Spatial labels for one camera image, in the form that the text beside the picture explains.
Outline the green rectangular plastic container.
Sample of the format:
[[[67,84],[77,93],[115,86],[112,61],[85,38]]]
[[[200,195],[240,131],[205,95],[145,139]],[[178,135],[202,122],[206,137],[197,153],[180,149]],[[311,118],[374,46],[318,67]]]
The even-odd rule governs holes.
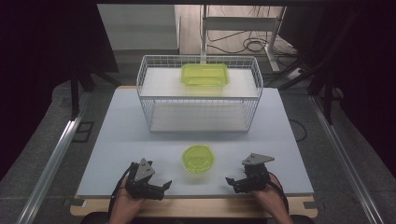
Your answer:
[[[181,67],[180,82],[191,87],[224,87],[229,84],[224,63],[187,63]]]

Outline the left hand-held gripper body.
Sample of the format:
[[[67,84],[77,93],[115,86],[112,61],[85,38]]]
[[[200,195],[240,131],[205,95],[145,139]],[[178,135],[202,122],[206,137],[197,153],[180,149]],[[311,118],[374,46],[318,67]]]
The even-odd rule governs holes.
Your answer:
[[[143,158],[140,162],[132,162],[129,167],[125,189],[135,199],[153,199],[155,190],[162,190],[159,186],[150,185],[149,181],[155,174],[152,162]]]

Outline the green round plastic bowl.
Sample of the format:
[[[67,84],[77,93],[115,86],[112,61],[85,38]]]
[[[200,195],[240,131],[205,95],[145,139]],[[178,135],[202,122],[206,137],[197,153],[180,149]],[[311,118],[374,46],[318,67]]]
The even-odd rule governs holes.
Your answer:
[[[192,145],[184,150],[181,159],[184,168],[192,173],[204,173],[215,162],[215,156],[209,145]]]

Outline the black stand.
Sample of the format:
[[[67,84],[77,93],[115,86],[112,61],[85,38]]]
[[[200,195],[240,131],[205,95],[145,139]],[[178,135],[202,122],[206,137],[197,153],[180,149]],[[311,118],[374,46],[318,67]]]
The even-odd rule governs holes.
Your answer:
[[[339,27],[333,33],[333,41],[328,47],[322,61],[312,69],[312,73],[315,76],[307,90],[310,95],[317,95],[321,89],[324,89],[323,115],[330,124],[332,124],[332,63],[357,17],[358,12],[352,11],[342,20]]]
[[[70,77],[70,91],[71,91],[71,120],[75,120],[80,112],[79,106],[79,89],[78,85],[81,85],[84,91],[94,91],[95,84],[92,79],[92,74],[97,75],[99,78],[107,81],[108,83],[119,87],[121,83],[117,81],[111,75],[105,72],[99,71],[89,66],[88,68],[80,68],[78,70],[73,70]]]

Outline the person's right hand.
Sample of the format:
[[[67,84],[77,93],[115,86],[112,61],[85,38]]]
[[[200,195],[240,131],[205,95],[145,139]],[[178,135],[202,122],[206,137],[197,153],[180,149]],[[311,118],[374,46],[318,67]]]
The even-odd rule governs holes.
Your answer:
[[[293,224],[289,212],[276,188],[267,186],[262,190],[253,190],[251,194],[262,210],[268,213],[275,220],[276,224]]]

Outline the aluminium rail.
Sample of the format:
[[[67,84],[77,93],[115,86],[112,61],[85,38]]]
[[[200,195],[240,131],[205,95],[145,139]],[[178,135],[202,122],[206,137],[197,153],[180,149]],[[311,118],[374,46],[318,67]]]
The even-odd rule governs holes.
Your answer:
[[[375,204],[375,201],[367,189],[363,181],[361,180],[355,166],[353,165],[351,159],[347,155],[346,149],[341,142],[334,127],[326,120],[323,113],[323,107],[319,99],[315,96],[309,96],[309,100],[313,107],[315,108],[316,114],[318,116],[319,122],[321,123],[324,132],[327,134],[334,153],[336,154],[340,164],[346,173],[346,177],[353,188],[361,207],[367,216],[371,224],[385,224],[384,219],[381,217],[379,210]]]
[[[52,181],[59,170],[66,150],[68,149],[73,136],[77,131],[78,125],[80,124],[85,111],[85,108],[81,108],[77,115],[67,122],[55,149],[49,157],[43,172],[38,178],[35,187],[25,206],[21,210],[21,213],[15,224],[33,224],[36,214],[38,213],[38,210],[41,207],[48,190],[50,189],[50,185],[52,184]]]

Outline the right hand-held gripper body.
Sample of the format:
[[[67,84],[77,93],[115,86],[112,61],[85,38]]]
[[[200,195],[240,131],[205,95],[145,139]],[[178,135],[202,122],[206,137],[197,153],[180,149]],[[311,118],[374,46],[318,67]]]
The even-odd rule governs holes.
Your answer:
[[[240,186],[247,187],[249,191],[265,189],[271,180],[265,163],[274,159],[274,157],[251,153],[242,161],[246,178],[242,179]]]

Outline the white cabinet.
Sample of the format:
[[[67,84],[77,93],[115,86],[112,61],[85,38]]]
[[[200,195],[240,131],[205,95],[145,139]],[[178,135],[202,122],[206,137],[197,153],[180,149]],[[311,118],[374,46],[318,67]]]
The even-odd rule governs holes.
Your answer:
[[[113,50],[179,50],[175,5],[97,5]]]

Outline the black square floor frame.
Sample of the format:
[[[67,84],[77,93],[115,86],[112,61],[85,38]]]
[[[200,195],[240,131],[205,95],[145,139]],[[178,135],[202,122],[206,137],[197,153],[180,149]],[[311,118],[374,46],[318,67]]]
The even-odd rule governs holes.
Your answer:
[[[93,128],[93,121],[83,121],[78,125],[78,128],[72,139],[73,143],[87,143]]]

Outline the white wire shelf rack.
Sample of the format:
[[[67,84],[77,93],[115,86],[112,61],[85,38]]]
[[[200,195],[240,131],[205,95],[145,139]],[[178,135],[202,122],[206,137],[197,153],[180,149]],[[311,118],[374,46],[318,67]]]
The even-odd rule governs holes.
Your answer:
[[[185,86],[180,74],[187,63],[224,63],[229,84]],[[263,80],[252,56],[147,55],[136,87],[152,132],[246,133],[262,96]]]

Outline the person's left hand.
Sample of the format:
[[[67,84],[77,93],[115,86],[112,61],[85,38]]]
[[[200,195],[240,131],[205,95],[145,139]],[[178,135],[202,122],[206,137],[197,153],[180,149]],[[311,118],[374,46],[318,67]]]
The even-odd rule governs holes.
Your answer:
[[[108,224],[131,224],[142,209],[145,199],[135,199],[125,189],[127,178],[124,177],[117,190]]]

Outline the white metal desk frame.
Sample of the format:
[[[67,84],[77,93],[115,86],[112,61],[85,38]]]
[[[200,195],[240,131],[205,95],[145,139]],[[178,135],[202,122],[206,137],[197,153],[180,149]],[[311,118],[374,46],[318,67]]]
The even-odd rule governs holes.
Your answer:
[[[274,56],[276,37],[284,17],[286,8],[280,7],[275,17],[230,17],[210,16],[209,5],[203,5],[201,16],[201,50],[200,54],[207,54],[208,31],[238,31],[238,32],[269,32],[270,38],[264,45],[265,55],[273,72],[279,72],[279,66]]]

